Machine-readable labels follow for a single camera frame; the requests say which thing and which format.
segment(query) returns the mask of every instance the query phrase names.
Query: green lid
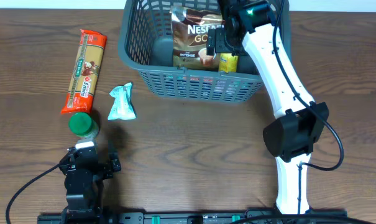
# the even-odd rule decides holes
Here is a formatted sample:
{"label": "green lid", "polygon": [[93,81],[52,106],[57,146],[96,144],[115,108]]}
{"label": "green lid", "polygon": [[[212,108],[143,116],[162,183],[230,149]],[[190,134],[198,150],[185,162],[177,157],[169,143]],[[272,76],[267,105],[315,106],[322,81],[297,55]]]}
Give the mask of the green lid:
{"label": "green lid", "polygon": [[76,113],[69,120],[69,129],[77,136],[85,136],[94,129],[94,121],[86,113]]}

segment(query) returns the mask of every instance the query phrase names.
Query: robotic arm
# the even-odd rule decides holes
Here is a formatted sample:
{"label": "robotic arm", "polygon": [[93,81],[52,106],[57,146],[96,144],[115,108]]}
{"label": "robotic arm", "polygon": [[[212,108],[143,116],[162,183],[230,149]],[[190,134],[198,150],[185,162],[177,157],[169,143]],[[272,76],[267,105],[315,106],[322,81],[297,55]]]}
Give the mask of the robotic arm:
{"label": "robotic arm", "polygon": [[[306,199],[307,166],[300,164],[309,163],[313,144],[319,139],[324,124],[296,99],[282,73],[273,47],[276,22],[269,3],[218,2],[226,24],[223,28],[209,31],[207,52],[247,54],[254,61],[276,118],[264,129],[265,144],[277,162],[276,206],[282,214],[304,214],[310,209]],[[327,119],[329,111],[326,104],[317,105],[297,77],[282,44],[279,28],[275,40],[283,68],[295,91],[307,105]]]}

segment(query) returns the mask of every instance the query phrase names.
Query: green logo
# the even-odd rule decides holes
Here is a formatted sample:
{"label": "green logo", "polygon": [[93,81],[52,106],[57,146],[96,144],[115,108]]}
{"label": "green logo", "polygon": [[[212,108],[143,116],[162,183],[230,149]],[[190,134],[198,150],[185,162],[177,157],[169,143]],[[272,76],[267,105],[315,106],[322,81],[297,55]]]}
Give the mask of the green logo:
{"label": "green logo", "polygon": [[84,59],[79,58],[76,62],[76,71],[75,71],[75,78],[79,78],[81,74],[81,69],[83,68]]}

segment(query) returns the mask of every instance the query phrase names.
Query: brown nescafe package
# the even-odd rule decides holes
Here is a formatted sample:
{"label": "brown nescafe package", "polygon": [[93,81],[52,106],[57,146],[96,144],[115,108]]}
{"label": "brown nescafe package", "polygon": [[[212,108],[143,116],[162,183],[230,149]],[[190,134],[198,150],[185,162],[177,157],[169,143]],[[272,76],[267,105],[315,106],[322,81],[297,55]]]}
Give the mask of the brown nescafe package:
{"label": "brown nescafe package", "polygon": [[174,67],[218,70],[219,55],[207,55],[209,29],[222,27],[222,16],[212,11],[187,7],[171,8]]}

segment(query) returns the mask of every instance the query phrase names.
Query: pasta package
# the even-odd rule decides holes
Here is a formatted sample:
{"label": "pasta package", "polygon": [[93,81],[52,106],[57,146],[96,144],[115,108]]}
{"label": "pasta package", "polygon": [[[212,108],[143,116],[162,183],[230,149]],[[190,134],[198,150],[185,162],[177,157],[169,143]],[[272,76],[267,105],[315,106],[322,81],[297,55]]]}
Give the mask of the pasta package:
{"label": "pasta package", "polygon": [[89,113],[93,106],[96,81],[107,37],[92,30],[80,30],[80,45],[61,114]]}

